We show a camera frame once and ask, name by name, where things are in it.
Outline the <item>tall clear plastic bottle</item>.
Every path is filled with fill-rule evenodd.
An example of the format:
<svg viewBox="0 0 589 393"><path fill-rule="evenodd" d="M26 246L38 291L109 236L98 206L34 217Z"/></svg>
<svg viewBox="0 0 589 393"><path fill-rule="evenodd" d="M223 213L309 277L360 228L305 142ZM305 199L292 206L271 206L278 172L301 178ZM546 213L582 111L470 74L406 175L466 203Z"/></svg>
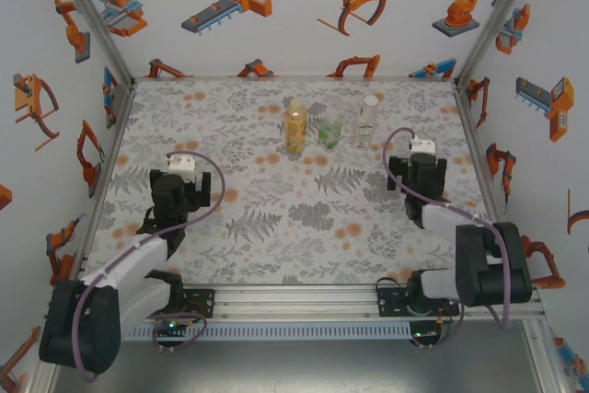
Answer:
<svg viewBox="0 0 589 393"><path fill-rule="evenodd" d="M354 131L353 145L355 148L365 149L370 145L375 129L377 105L366 106L363 99Z"/></svg>

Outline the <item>yellow tea bottle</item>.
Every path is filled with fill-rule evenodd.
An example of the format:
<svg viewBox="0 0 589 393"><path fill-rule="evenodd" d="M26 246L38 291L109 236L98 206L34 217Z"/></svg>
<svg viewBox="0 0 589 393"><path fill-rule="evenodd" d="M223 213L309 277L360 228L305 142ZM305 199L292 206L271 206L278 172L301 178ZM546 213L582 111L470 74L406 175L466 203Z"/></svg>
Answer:
<svg viewBox="0 0 589 393"><path fill-rule="evenodd" d="M284 122L286 150L294 154L302 153L306 141L307 111L305 105L302 109L293 109L289 103Z"/></svg>

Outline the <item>floral patterned tablecloth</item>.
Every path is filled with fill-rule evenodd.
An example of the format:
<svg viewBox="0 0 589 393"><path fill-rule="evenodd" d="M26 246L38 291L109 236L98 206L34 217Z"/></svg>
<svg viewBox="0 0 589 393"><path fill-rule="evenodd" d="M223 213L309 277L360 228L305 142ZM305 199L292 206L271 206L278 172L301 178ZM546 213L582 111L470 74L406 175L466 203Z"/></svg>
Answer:
<svg viewBox="0 0 589 393"><path fill-rule="evenodd" d="M375 129L353 145L366 95ZM285 148L293 98L307 111L302 153ZM322 119L342 121L332 150L318 142ZM454 248L405 214L387 189L383 154L407 156L410 132L448 162L444 197L479 197L450 84L411 82L147 82L138 86L87 270L129 246L152 205L148 174L173 150L196 151L213 177L213 214L199 211L166 269L188 283L360 284L453 265Z"/></svg>

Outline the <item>aluminium side frame rail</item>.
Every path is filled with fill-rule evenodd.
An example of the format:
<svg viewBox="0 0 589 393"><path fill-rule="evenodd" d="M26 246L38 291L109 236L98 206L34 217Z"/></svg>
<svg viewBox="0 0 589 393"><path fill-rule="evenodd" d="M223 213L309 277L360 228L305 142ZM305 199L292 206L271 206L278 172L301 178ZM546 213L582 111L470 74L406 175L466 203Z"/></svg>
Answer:
<svg viewBox="0 0 589 393"><path fill-rule="evenodd" d="M94 238L97 233L102 208L104 202L106 200L109 188L110 188L110 181L112 178L112 174L114 168L116 166L117 156L119 154L121 148L121 141L124 136L124 132L126 129L127 121L129 119L130 111L133 105L135 93L136 93L137 85L133 84L131 89L125 93L123 96L124 101L121 105L121 115L120 118L117 120L116 131L114 133L114 139L109 151L109 155L107 156L107 160L104 163L104 176L100 179L100 183L98 184L98 195L95 201L93 212L88 222L88 229L87 234L85 237L84 245L82 248L82 253L79 262L78 268L78 275L81 276L87 270L87 262L91 253L91 249L93 246Z"/></svg>
<svg viewBox="0 0 589 393"><path fill-rule="evenodd" d="M494 222L514 223L513 217L507 212L508 204L505 202L502 185L504 161L499 160L498 171L492 175L487 161L487 150L491 146L491 142L479 134L471 115L466 93L457 85L453 85L453 91L471 160L471 163L465 164L464 167L468 170L472 169L476 174L479 197L470 200L471 191L462 191L457 187L456 191L449 192L450 199L456 201L460 207L464 207L470 213L485 214L489 220Z"/></svg>

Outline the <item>aluminium rear frame rail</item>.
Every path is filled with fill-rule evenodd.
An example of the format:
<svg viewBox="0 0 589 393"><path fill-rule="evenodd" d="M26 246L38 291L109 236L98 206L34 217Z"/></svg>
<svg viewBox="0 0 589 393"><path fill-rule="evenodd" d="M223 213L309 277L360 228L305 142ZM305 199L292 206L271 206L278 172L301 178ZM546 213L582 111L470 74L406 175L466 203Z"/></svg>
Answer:
<svg viewBox="0 0 589 393"><path fill-rule="evenodd" d="M326 75L275 75L270 77L257 77L257 76L229 76L229 75L206 75L206 76L188 76L188 77L139 77L134 79L135 84L142 84L147 82L227 82L227 81L240 81L240 82L262 82L262 83L276 83L279 81L283 82L318 82L318 81L330 81L330 82L370 82L370 83L385 83L385 82L411 82L411 83L434 83L434 84L450 84L454 85L456 79L453 77L408 77L408 76L394 76L384 75L376 77L362 77L358 75L348 75L343 77L330 77Z"/></svg>

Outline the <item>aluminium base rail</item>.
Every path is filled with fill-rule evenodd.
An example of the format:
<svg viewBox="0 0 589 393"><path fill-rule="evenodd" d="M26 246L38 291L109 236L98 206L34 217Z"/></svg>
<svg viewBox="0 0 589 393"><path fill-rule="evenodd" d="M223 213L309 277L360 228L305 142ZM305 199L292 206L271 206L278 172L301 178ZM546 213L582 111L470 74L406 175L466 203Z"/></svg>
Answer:
<svg viewBox="0 0 589 393"><path fill-rule="evenodd" d="M216 322L380 321L369 284L190 284L215 290Z"/></svg>

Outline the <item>aluminium frame post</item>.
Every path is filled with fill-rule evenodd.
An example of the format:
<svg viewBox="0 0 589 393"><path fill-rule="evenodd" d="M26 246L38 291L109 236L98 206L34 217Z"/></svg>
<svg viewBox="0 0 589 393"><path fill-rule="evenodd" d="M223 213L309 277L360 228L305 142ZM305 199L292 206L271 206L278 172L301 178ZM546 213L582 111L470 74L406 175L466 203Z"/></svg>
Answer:
<svg viewBox="0 0 589 393"><path fill-rule="evenodd" d="M468 55L462 70L459 73L459 77L456 81L456 87L460 90L465 89L470 79L475 74L476 69L483 60L487 50L494 43L494 39L500 32L500 29L507 19L507 15L514 8L516 0L498 0L496 6L482 28L475 45Z"/></svg>
<svg viewBox="0 0 589 393"><path fill-rule="evenodd" d="M128 88L134 84L134 77L131 74L126 62L124 62L120 51L115 45L110 33L103 23L98 9L95 7L92 0L73 0L82 16L87 21L90 31L98 40L98 43L106 54L107 59L112 64L114 70L119 75L119 79L123 81Z"/></svg>

